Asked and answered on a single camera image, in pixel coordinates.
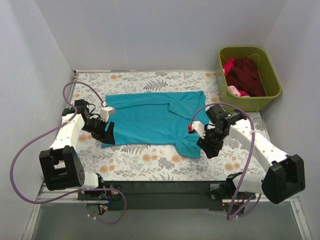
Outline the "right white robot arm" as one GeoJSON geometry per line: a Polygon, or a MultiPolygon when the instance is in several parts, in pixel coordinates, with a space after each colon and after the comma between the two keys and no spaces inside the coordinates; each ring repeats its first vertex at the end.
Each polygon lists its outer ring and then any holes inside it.
{"type": "Polygon", "coordinates": [[[203,107],[212,127],[191,119],[189,133],[197,133],[197,145],[211,159],[219,155],[227,136],[237,140],[249,152],[248,161],[255,158],[265,175],[247,173],[246,169],[232,174],[225,181],[227,195],[237,199],[244,192],[260,194],[274,203],[302,192],[306,188],[303,159],[277,148],[254,129],[253,121],[243,110],[226,111],[222,105],[211,103],[203,107]]]}

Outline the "teal t shirt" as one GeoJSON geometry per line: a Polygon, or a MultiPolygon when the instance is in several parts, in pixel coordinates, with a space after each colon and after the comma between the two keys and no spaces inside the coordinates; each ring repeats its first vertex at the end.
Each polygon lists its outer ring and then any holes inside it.
{"type": "Polygon", "coordinates": [[[115,108],[109,120],[117,146],[173,145],[182,156],[200,158],[199,136],[190,134],[188,126],[192,119],[209,122],[201,110],[206,103],[203,91],[117,94],[105,100],[115,108]]]}

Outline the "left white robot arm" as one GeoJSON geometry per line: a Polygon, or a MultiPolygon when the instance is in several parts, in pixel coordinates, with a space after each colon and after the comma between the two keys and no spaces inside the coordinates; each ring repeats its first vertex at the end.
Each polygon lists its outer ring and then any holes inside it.
{"type": "Polygon", "coordinates": [[[115,123],[109,121],[109,117],[116,110],[104,106],[97,117],[93,117],[89,105],[81,99],[74,102],[74,107],[63,110],[63,127],[50,148],[40,152],[39,161],[48,190],[89,189],[95,200],[101,200],[107,193],[103,178],[98,173],[85,172],[76,153],[76,145],[81,131],[90,133],[93,139],[103,144],[114,145],[115,123]]]}

